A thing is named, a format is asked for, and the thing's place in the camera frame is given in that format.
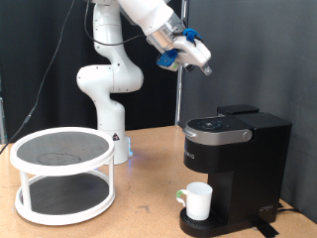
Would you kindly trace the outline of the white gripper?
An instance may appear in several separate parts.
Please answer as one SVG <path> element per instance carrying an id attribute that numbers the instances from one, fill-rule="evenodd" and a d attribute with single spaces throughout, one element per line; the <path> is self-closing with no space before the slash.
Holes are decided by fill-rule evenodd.
<path id="1" fill-rule="evenodd" d="M 198 40 L 191 43 L 185 37 L 179 37 L 174 41 L 173 47 L 178 50 L 176 60 L 180 63 L 185 63 L 184 68 L 186 71 L 194 71 L 194 66 L 197 65 L 199 67 L 203 66 L 202 71 L 205 75 L 212 73 L 211 67 L 205 65 L 211 59 L 211 53 L 203 43 Z"/>

